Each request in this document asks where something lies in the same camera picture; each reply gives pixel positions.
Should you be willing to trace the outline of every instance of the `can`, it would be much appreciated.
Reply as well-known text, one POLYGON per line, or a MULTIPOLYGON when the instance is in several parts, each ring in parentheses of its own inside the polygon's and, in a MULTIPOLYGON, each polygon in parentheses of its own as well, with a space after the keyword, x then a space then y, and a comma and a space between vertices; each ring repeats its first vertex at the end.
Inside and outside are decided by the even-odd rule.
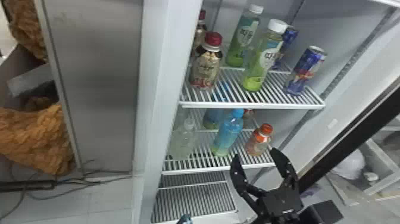
POLYGON ((282 64, 282 58, 285 55, 286 51, 296 39, 297 34, 299 33, 293 26, 288 26, 285 32, 282 34, 283 44, 280 48, 279 52, 276 55, 276 60, 274 65, 272 66, 273 70, 278 70, 282 64))
POLYGON ((314 77, 326 56, 327 54, 323 49, 317 46, 309 46, 286 80, 283 90, 292 95, 300 95, 305 84, 314 77))

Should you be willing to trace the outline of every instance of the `floor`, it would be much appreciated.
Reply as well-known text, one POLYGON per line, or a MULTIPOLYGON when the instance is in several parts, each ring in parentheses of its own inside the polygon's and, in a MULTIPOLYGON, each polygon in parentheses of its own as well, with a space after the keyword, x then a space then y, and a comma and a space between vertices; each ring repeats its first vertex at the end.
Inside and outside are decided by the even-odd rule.
MULTIPOLYGON (((35 192, 35 196, 46 197, 71 188, 58 186, 54 191, 35 192)), ((0 194, 0 214, 14 206, 19 196, 20 193, 0 194)), ((132 180, 125 179, 46 201, 26 197, 0 224, 128 224, 131 223, 131 201, 132 180)))
MULTIPOLYGON (((400 209, 400 200, 385 202, 386 207, 374 205, 346 207, 324 178, 319 182, 321 190, 303 198, 306 206, 325 200, 333 200, 344 215, 338 224, 399 223, 400 216, 390 210, 400 209)), ((35 192, 44 197, 64 192, 70 186, 59 186, 52 192, 35 192)), ((19 199, 19 193, 0 194, 0 212, 8 211, 19 199)), ((26 198, 22 205, 0 224, 102 224, 131 223, 132 180, 126 179, 102 186, 94 186, 62 197, 35 201, 26 198)))

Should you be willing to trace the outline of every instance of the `white bottle cap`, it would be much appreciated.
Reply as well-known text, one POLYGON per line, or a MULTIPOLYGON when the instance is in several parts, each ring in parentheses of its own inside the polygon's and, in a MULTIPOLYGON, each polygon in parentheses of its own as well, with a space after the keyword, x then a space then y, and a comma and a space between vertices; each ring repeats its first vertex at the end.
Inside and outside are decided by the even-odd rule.
POLYGON ((185 120, 185 122, 183 122, 183 127, 184 127, 186 130, 192 130, 193 127, 195 127, 195 121, 194 121, 194 119, 187 118, 187 119, 185 120))
POLYGON ((270 20, 270 22, 268 24, 268 29, 270 29, 274 32, 277 32, 277 33, 284 33, 287 28, 288 28, 288 25, 284 21, 277 20, 275 18, 270 20))
POLYGON ((256 13, 256 14, 263 13, 263 10, 264 10, 264 7, 259 6, 259 5, 251 4, 250 7, 249 7, 249 11, 252 12, 252 13, 256 13))

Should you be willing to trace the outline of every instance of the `red bottle cap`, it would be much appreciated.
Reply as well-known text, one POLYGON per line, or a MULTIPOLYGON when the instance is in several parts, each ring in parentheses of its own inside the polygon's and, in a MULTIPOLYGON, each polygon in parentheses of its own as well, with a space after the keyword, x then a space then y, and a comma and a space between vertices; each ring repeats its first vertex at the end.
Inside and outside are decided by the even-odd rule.
POLYGON ((204 20, 204 19, 205 19, 205 10, 201 10, 199 15, 199 20, 204 20))
POLYGON ((205 34, 205 42, 211 46, 220 46, 222 43, 222 36, 217 32, 207 32, 205 34))
POLYGON ((270 125, 270 124, 262 124, 260 130, 262 133, 269 135, 272 133, 272 131, 274 129, 272 128, 272 125, 270 125))

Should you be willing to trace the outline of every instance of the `blue bottle cap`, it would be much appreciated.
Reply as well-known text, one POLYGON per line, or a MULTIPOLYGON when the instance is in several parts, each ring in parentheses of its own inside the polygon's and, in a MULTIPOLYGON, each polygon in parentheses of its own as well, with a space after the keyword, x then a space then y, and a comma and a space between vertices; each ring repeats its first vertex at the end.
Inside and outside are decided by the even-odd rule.
POLYGON ((234 118, 242 118, 244 112, 245 111, 243 109, 233 109, 232 110, 232 116, 234 118))

